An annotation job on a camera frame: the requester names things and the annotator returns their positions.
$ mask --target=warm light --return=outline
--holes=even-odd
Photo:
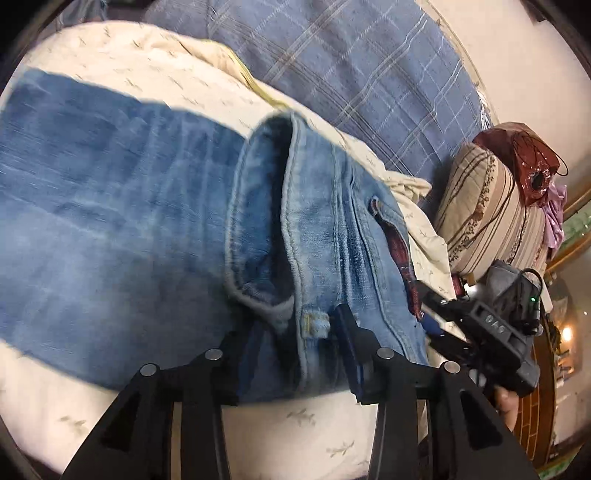
[[[573,339],[573,330],[571,327],[565,327],[562,330],[562,340],[565,342],[570,342]]]

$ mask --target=blue denim jeans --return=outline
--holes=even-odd
[[[32,70],[0,116],[0,336],[119,388],[216,346],[242,304],[272,332],[250,399],[311,395],[346,388],[329,314],[348,302],[426,363],[376,215],[407,239],[388,189],[293,113],[245,141]]]

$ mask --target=pillow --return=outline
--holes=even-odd
[[[509,169],[475,144],[457,153],[434,226],[447,242],[453,273],[478,280],[497,259],[544,272],[543,210],[526,207]]]

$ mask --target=beige wall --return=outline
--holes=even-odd
[[[429,0],[462,42],[501,122],[528,124],[591,184],[591,80],[560,34],[519,0]]]

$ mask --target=red bag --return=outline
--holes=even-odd
[[[526,124],[506,122],[480,132],[473,142],[493,152],[513,173],[525,205],[544,203],[558,172],[558,155]]]

